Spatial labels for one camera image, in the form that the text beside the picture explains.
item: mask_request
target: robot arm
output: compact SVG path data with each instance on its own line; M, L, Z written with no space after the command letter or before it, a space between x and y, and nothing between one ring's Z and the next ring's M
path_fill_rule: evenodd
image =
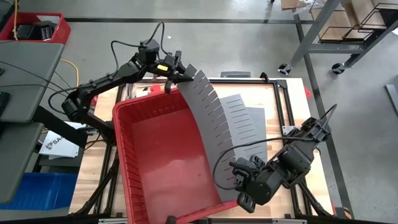
M80 85L71 92L62 103L65 114L71 121L96 128L105 140L114 142L113 125L89 112L90 102L94 96L125 83L139 82L147 72L167 77L166 93L170 92L173 83L193 80L192 76L185 74L185 67L181 63L181 51L177 51L175 55L169 53L164 59L157 60L159 49L160 45L154 39L141 41L138 52L118 71L108 73L97 80L90 80L89 83Z
M251 156L250 160L239 158L236 162L230 162L236 176L235 190L240 192L238 205L252 213L256 204L264 205L269 202L281 185L286 189L291 189L296 184L306 188L302 181L310 172L314 160L313 151L330 135L329 118L330 116L321 119L309 118L300 129L291 130L287 137L307 140L287 140L286 145L267 163L257 156ZM329 215L307 190L304 190L304 193L308 194L316 211L320 211L322 215Z

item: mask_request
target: yellow label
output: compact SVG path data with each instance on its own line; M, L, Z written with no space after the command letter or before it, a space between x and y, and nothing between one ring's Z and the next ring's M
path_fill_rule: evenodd
M157 66L157 69L160 69L160 70L163 70L163 71L167 71L167 69L169 69L169 68L167 68L167 67L164 66L164 65L158 65L158 66Z

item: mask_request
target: red tray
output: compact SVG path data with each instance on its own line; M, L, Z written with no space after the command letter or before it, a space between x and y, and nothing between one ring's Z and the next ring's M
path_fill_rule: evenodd
M236 206L222 203L195 119L177 89L113 109L129 223L188 223Z
M43 43L59 43L67 44L71 28L66 22L62 13L45 13L45 12L19 12L17 13L17 24L28 24L34 22L40 22L38 16L57 16L60 18L54 33L50 40L19 40L28 42L43 42ZM14 29L14 13L8 19L7 23L4 25L3 30L0 32L0 40L12 40L10 35Z

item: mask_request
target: wooden table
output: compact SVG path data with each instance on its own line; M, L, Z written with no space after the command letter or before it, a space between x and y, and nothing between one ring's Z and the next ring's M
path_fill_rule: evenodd
M308 108L307 99L300 78L287 78L290 101L292 104L292 111L296 125L303 123L310 117L310 110ZM143 86L148 84L136 84L133 88L133 94L142 91ZM276 110L275 96L272 85L259 84L214 84L215 90L220 98L229 95L240 93L246 106L264 108L266 114L266 134L267 138L280 137L279 120ZM118 89L114 88L98 97L98 102L95 109L95 115L99 118L108 121L112 118L112 108L116 99ZM284 107L284 118L287 121L287 112L285 109L284 98L282 98L282 106ZM100 179L101 166L103 163L105 143L96 143L93 147L88 149L83 156L78 180L76 183L75 193L73 194L72 204L69 212L75 212L80 209L83 204L89 199L95 188L98 186ZM268 158L271 158L279 149L282 148L282 141L272 141L268 143ZM119 175L115 198L113 203L112 214L122 212L126 215L126 204L124 202L123 186L121 176ZM311 171L307 175L307 185L312 191L317 200L322 204L323 208L329 213L333 213L330 202L328 187L323 173L322 162L319 152L315 151L315 159L311 166ZM304 204L302 200L302 193L297 188L298 200L301 210L304 212ZM106 205L108 189L104 191L102 209ZM257 206L256 212L249 214L240 207L232 208L230 210L220 212L212 215L215 218L284 218L284 214L294 214L292 208L292 198L290 190L281 187L272 200L264 206Z

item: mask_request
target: blue bin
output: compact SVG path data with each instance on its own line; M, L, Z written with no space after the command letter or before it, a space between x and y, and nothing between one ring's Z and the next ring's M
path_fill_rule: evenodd
M77 174L25 173L11 203L1 210L53 210L70 206Z

